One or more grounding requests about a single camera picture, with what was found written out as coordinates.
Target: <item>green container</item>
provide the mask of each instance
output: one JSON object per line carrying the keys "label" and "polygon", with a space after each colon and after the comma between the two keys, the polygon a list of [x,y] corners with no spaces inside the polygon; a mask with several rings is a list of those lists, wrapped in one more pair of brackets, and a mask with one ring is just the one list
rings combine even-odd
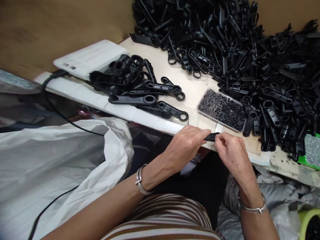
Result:
{"label": "green container", "polygon": [[314,165],[312,165],[312,164],[307,163],[306,156],[300,156],[299,159],[298,159],[298,163],[320,171],[320,168],[319,168],[318,166],[314,166]]}
{"label": "green container", "polygon": [[300,222],[301,222],[299,240],[305,240],[306,231],[307,231],[307,227],[308,227],[308,224],[310,222],[310,219],[314,215],[318,215],[320,217],[320,209],[312,209],[310,211],[302,211],[302,212],[298,212],[298,214],[299,214],[299,218],[300,218]]}

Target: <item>silver bracelet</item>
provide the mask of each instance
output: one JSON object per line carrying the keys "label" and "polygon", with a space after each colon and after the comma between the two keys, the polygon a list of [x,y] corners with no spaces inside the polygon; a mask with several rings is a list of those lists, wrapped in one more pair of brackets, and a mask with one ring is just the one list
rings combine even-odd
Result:
{"label": "silver bracelet", "polygon": [[260,214],[262,214],[264,212],[264,210],[267,209],[267,201],[266,201],[266,198],[264,197],[263,193],[262,194],[262,197],[263,197],[263,201],[264,201],[264,204],[262,206],[262,208],[247,208],[245,206],[242,205],[242,203],[240,202],[240,197],[238,197],[238,203],[240,204],[240,206],[247,210],[248,212],[259,212]]}
{"label": "silver bracelet", "polygon": [[143,186],[141,185],[141,181],[142,181],[142,177],[141,177],[141,172],[142,172],[142,169],[146,166],[146,164],[144,164],[141,168],[138,169],[137,171],[137,181],[136,181],[136,185],[138,185],[138,188],[140,190],[140,192],[143,194],[143,195],[150,195],[152,194],[153,192],[147,192]]}

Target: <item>cardboard wall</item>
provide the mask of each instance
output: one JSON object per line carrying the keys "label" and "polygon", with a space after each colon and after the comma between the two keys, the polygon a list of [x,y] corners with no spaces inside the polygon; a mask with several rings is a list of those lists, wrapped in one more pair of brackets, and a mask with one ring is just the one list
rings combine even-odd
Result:
{"label": "cardboard wall", "polygon": [[[0,68],[32,80],[55,70],[53,60],[108,39],[119,43],[133,32],[133,0],[1,0]],[[320,19],[319,0],[256,0],[265,34],[291,22],[300,30]]]}
{"label": "cardboard wall", "polygon": [[259,3],[258,24],[263,25],[264,34],[282,32],[291,23],[299,31],[311,19],[320,20],[319,0],[255,0]]}

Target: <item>striped shirt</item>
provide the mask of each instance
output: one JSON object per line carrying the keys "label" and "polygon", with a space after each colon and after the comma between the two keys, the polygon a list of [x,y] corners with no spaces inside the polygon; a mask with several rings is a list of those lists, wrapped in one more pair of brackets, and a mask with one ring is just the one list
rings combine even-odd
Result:
{"label": "striped shirt", "polygon": [[125,223],[102,238],[123,239],[220,240],[211,228],[205,208],[176,194],[152,195],[144,199]]}

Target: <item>black cable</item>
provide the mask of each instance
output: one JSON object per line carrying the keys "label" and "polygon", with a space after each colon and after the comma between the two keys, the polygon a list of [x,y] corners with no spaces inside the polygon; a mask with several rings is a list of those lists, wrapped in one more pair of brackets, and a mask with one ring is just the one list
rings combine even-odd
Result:
{"label": "black cable", "polygon": [[81,130],[83,130],[83,131],[85,131],[85,132],[92,133],[92,134],[96,134],[96,135],[99,135],[99,136],[104,137],[103,134],[91,132],[91,131],[89,131],[89,130],[86,130],[86,129],[84,129],[84,128],[82,128],[82,127],[79,127],[78,125],[74,124],[74,123],[73,123],[72,121],[70,121],[67,117],[65,117],[63,114],[61,114],[61,113],[56,109],[56,107],[50,102],[50,100],[49,100],[49,98],[48,98],[48,96],[47,96],[47,92],[46,92],[46,87],[47,87],[48,83],[49,83],[52,79],[55,79],[55,78],[57,78],[57,77],[62,77],[62,76],[67,75],[67,74],[68,74],[67,71],[59,69],[59,70],[53,72],[53,73],[50,75],[50,77],[48,77],[48,78],[43,82],[43,84],[42,84],[42,86],[41,86],[41,93],[43,94],[44,98],[46,99],[48,105],[49,105],[61,118],[63,118],[64,120],[66,120],[66,121],[67,121],[68,123],[70,123],[71,125],[79,128],[79,129],[81,129]]}
{"label": "black cable", "polygon": [[[62,197],[63,195],[75,190],[78,186],[76,186],[75,188],[72,188],[71,190],[61,194],[59,197]],[[37,225],[38,225],[38,222],[39,222],[39,219],[41,217],[41,215],[59,198],[57,197],[56,199],[54,199],[51,203],[49,203],[48,206],[45,207],[45,209],[42,210],[42,212],[37,216],[36,220],[34,220],[34,223],[33,223],[33,226],[32,226],[32,229],[31,229],[31,232],[29,234],[29,237],[28,237],[28,240],[32,240],[33,236],[34,236],[34,233],[36,232],[36,229],[37,229]]]}

